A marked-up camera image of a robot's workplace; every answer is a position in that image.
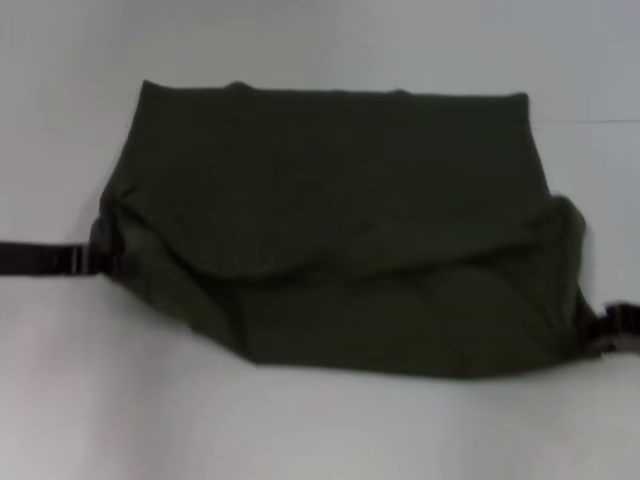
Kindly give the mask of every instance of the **olive green bag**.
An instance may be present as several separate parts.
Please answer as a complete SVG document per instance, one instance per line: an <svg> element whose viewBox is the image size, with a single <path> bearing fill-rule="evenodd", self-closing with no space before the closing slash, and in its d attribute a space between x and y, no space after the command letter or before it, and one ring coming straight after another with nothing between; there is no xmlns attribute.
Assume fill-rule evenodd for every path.
<svg viewBox="0 0 640 480"><path fill-rule="evenodd" d="M8 273L107 273L257 363L486 377L617 342L635 310L582 300L583 233L524 94L146 82L90 245Z"/></svg>

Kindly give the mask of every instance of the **strap buckle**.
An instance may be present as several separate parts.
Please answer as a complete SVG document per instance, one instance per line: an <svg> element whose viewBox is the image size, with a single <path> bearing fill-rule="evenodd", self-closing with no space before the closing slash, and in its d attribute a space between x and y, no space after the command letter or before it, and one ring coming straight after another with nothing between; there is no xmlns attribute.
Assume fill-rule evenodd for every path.
<svg viewBox="0 0 640 480"><path fill-rule="evenodd" d="M640 306L608 305L606 316L587 326L587 349L592 353L640 354Z"/></svg>
<svg viewBox="0 0 640 480"><path fill-rule="evenodd" d="M97 252L87 244L0 242L0 275L87 276L119 272L120 256Z"/></svg>

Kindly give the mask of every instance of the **white backdrop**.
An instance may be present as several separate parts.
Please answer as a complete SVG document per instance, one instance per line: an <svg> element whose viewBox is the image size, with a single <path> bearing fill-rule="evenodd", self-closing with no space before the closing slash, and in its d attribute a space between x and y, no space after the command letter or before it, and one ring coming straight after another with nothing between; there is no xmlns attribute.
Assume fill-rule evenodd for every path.
<svg viewBox="0 0 640 480"><path fill-rule="evenodd" d="M0 238L86 239L143 79L531 95L640 300L635 0L0 0ZM0 478L637 478L640 358L454 383L256 368L104 279L0 280Z"/></svg>

